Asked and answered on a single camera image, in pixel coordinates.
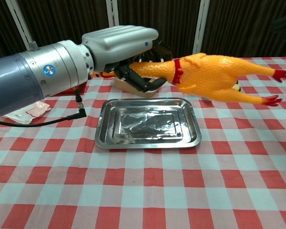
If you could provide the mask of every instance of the table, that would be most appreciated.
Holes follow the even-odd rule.
[[[284,58],[247,58],[286,69]],[[89,81],[87,118],[0,127],[0,228],[285,229],[286,81],[249,75],[243,92],[279,94],[278,107],[210,102],[165,84],[156,97],[192,103],[196,148],[105,150],[94,134],[105,100],[133,98]],[[77,112],[73,96],[45,100],[39,122]]]

